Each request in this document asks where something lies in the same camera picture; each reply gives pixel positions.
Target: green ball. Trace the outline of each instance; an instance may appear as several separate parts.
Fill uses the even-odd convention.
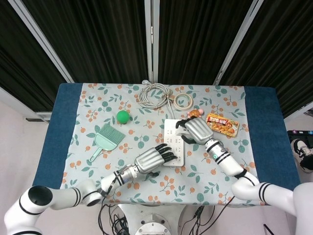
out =
[[[129,113],[127,113],[125,110],[119,111],[116,115],[116,119],[120,123],[125,124],[129,120]]]

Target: black curtain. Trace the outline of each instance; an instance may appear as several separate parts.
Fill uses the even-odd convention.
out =
[[[0,87],[33,111],[52,111],[65,80],[9,2],[0,9]]]
[[[75,82],[148,78],[144,0],[23,0]]]
[[[220,84],[275,87],[284,117],[313,101],[313,1],[266,0]]]
[[[213,84],[252,0],[161,0],[158,80]]]

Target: power outlet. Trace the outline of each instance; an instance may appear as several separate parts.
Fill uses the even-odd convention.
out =
[[[176,135],[176,123],[179,119],[166,119],[164,121],[164,143],[172,148],[172,152],[177,159],[164,163],[164,166],[176,167],[185,165],[184,141]]]

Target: table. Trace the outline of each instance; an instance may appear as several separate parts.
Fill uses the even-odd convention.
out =
[[[77,105],[82,95],[82,85],[63,84],[59,88],[34,180],[35,185],[45,185],[51,188],[60,187],[68,147],[72,142],[73,129],[76,124]],[[204,90],[208,88],[211,90],[222,89],[221,87],[218,87],[219,89],[209,86],[203,87]],[[245,97],[250,142],[259,180],[293,189],[299,184],[299,179],[275,90],[273,88],[245,87]],[[182,187],[179,190],[179,186],[177,186],[175,190],[179,194],[181,189]],[[227,197],[224,196],[224,193],[222,194],[224,199],[222,203],[225,203]],[[149,203],[151,202],[150,199],[148,197],[141,200]],[[207,202],[201,196],[197,199],[198,201],[195,202],[197,204]],[[152,195],[152,201],[153,203],[157,202],[155,195]],[[251,202],[235,203],[239,206],[248,204],[256,205],[256,203]]]

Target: snack package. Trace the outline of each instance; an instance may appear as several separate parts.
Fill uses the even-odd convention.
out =
[[[216,114],[208,114],[206,116],[206,123],[213,131],[217,131],[231,137],[235,137],[239,129],[239,122],[218,116]]]

